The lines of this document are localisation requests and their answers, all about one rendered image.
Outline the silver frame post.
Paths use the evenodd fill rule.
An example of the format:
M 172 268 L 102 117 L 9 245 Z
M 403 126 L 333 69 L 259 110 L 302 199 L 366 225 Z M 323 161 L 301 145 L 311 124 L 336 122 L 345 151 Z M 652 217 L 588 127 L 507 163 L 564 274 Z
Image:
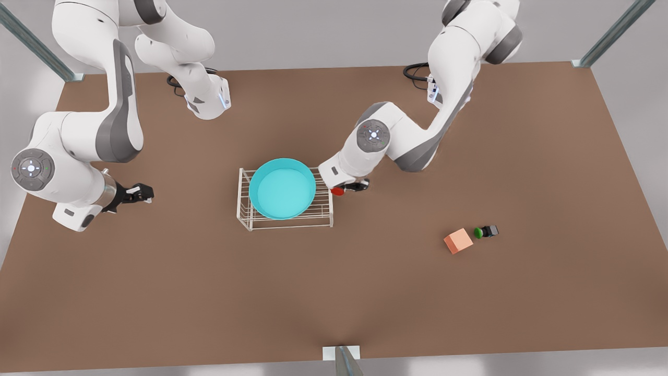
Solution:
M 37 38 L 5 5 L 0 3 L 0 24 L 21 41 L 41 62 L 65 83 L 79 83 L 85 75 L 73 72 L 55 53 Z
M 592 67 L 605 52 L 634 24 L 656 0 L 634 0 L 625 12 L 613 23 L 608 31 L 594 43 L 582 58 L 571 60 L 571 66 L 578 68 Z
M 334 346 L 322 348 L 323 361 L 336 363 L 336 376 L 364 376 L 358 360 L 361 358 L 360 346 Z

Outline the orange cube block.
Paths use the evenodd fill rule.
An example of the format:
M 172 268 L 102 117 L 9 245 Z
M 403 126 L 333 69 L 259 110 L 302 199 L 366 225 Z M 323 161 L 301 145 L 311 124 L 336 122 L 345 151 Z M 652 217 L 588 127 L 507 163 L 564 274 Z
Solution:
M 473 241 L 465 228 L 458 229 L 444 238 L 444 243 L 451 254 L 457 254 L 461 250 L 473 245 Z

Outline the cyan round plate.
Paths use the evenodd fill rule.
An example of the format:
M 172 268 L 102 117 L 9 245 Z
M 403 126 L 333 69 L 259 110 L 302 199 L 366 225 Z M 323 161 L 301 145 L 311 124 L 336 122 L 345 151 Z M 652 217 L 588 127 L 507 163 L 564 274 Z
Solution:
M 274 220 L 302 214 L 315 198 L 316 180 L 305 164 L 294 159 L 274 159 L 260 166 L 249 183 L 253 207 Z

